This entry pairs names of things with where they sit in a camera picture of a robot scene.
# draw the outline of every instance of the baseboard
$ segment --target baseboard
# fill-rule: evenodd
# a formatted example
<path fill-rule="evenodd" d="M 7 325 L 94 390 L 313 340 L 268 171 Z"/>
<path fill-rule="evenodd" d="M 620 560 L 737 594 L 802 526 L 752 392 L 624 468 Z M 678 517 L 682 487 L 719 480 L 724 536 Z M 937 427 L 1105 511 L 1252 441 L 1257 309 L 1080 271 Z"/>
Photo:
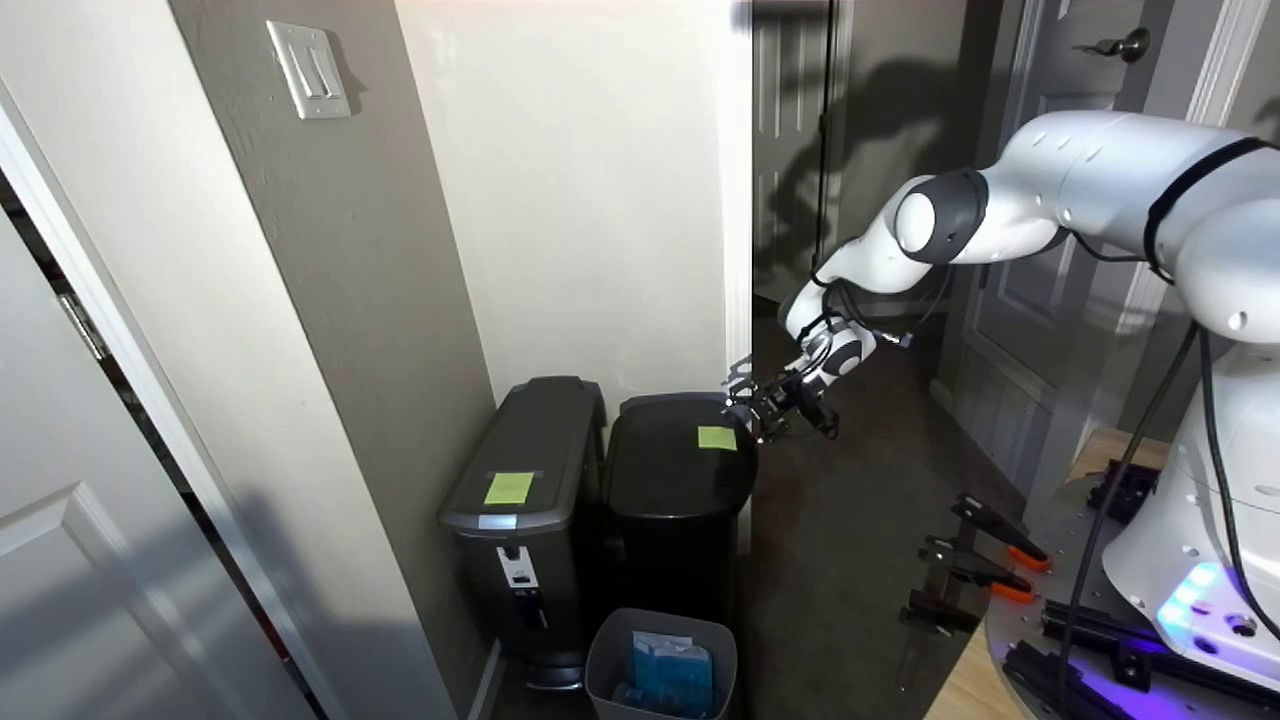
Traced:
<path fill-rule="evenodd" d="M 496 710 L 498 690 L 504 690 L 504 646 L 491 646 L 486 659 L 482 659 L 482 674 L 479 674 L 479 684 L 474 684 L 474 696 L 471 696 L 467 720 L 486 720 L 491 710 Z"/>

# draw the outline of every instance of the wire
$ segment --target wire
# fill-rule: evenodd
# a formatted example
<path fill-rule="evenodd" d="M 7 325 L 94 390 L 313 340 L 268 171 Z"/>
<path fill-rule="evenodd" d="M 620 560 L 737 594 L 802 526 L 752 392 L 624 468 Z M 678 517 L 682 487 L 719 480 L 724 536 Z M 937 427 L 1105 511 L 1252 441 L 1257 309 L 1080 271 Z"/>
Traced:
<path fill-rule="evenodd" d="M 1107 252 L 1098 252 L 1098 247 L 1091 247 L 1080 231 L 1068 231 L 1080 247 L 1082 247 L 1082 258 L 1091 258 L 1091 261 L 1098 261 L 1098 263 L 1140 263 L 1140 261 L 1146 261 L 1146 258 L 1107 258 Z"/>
<path fill-rule="evenodd" d="M 1136 421 L 1136 427 L 1130 427 L 1130 438 L 1128 438 L 1128 443 L 1123 443 L 1123 454 L 1118 454 L 1118 468 L 1113 471 L 1113 480 L 1107 480 L 1107 487 L 1105 487 L 1105 499 L 1097 506 L 1097 517 L 1091 517 L 1091 527 L 1087 527 L 1087 540 L 1082 540 L 1082 556 L 1080 556 L 1080 566 L 1077 566 L 1068 618 L 1063 618 L 1059 677 L 1056 677 L 1059 710 L 1068 710 L 1063 696 L 1068 696 L 1068 666 L 1070 666 L 1070 642 L 1077 642 L 1077 611 L 1080 611 L 1080 595 L 1082 595 L 1082 577 L 1087 577 L 1087 569 L 1097 566 L 1097 540 L 1098 540 L 1105 519 L 1107 519 L 1116 496 L 1118 496 L 1118 480 L 1128 477 L 1130 458 L 1136 458 L 1140 441 L 1146 438 L 1146 424 L 1152 424 L 1157 410 L 1162 403 L 1162 395 L 1169 395 L 1176 371 L 1185 370 L 1188 347 L 1192 347 L 1192 340 L 1196 340 L 1199 332 L 1204 332 L 1199 325 L 1188 325 L 1188 332 L 1185 332 L 1170 364 L 1162 370 L 1162 375 L 1159 375 L 1159 385 L 1157 385 L 1145 415 Z"/>
<path fill-rule="evenodd" d="M 836 0 L 827 0 L 827 29 L 822 29 L 822 100 L 817 114 L 817 200 L 813 200 L 813 258 L 809 258 L 809 280 L 817 288 L 827 288 L 817 269 L 822 258 L 822 205 L 827 205 L 827 114 L 833 114 L 833 46 L 836 46 Z"/>
<path fill-rule="evenodd" d="M 956 271 L 944 271 L 944 283 L 933 293 L 933 300 L 923 305 L 923 315 L 904 337 L 915 337 L 937 315 L 937 309 L 953 293 L 953 280 L 956 280 Z"/>
<path fill-rule="evenodd" d="M 1218 494 L 1218 506 L 1225 506 L 1226 551 L 1233 551 L 1233 566 L 1236 566 L 1236 590 L 1241 590 L 1242 603 L 1252 610 L 1252 618 L 1280 642 L 1276 620 L 1252 595 L 1252 583 L 1249 583 L 1249 572 L 1242 572 L 1242 556 L 1241 556 L 1233 483 L 1226 483 L 1225 443 L 1217 438 L 1217 392 L 1211 392 L 1211 340 L 1208 340 L 1208 332 L 1199 332 L 1199 395 L 1204 395 L 1204 438 L 1208 438 L 1211 477 L 1217 477 L 1217 494 Z"/>

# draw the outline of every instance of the blue light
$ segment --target blue light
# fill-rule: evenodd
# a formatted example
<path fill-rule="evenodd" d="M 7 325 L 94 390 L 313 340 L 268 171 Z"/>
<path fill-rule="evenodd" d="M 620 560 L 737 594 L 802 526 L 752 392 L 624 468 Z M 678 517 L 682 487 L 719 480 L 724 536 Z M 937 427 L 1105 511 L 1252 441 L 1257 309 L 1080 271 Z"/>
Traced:
<path fill-rule="evenodd" d="M 1192 577 L 1188 577 L 1188 583 L 1192 583 L 1192 590 L 1211 590 L 1217 577 L 1218 577 L 1217 566 L 1196 566 Z"/>
<path fill-rule="evenodd" d="M 1199 603 L 1199 595 L 1204 595 L 1204 594 L 1180 583 L 1180 590 L 1169 595 L 1169 603 Z"/>
<path fill-rule="evenodd" d="M 1185 603 L 1162 603 L 1159 610 L 1159 626 L 1162 626 L 1162 632 L 1185 636 L 1188 632 L 1188 610 Z"/>

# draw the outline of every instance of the black trash can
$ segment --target black trash can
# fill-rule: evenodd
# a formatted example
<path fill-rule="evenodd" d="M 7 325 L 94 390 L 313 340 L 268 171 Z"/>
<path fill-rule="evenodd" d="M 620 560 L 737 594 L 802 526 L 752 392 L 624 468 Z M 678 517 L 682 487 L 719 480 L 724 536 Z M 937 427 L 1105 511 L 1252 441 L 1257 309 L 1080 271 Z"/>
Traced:
<path fill-rule="evenodd" d="M 574 499 L 601 483 L 601 390 L 574 375 L 508 392 L 438 526 L 479 626 L 527 690 L 579 690 L 591 628 L 574 581 Z"/>
<path fill-rule="evenodd" d="M 636 395 L 611 424 L 591 506 L 591 618 L 651 610 L 730 626 L 737 517 L 755 483 L 755 441 L 710 392 Z"/>

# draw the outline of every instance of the white door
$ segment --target white door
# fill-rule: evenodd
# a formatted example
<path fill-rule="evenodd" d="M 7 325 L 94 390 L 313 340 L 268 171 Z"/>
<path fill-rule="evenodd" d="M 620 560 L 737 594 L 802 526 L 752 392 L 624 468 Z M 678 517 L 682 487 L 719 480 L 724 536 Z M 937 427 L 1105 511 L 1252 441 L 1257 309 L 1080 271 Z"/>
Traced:
<path fill-rule="evenodd" d="M 7 213 L 0 424 L 0 715 L 313 715 Z"/>
<path fill-rule="evenodd" d="M 1025 4 L 1025 86 L 1012 89 L 999 139 L 1051 107 L 1146 107 L 1169 8 L 1162 0 Z M 1113 300 L 1123 300 L 1136 271 L 1130 263 L 1098 269 L 1077 244 L 1059 244 L 1020 263 L 979 269 L 947 321 L 944 399 L 1028 496 L 1077 454 L 1123 321 Z"/>

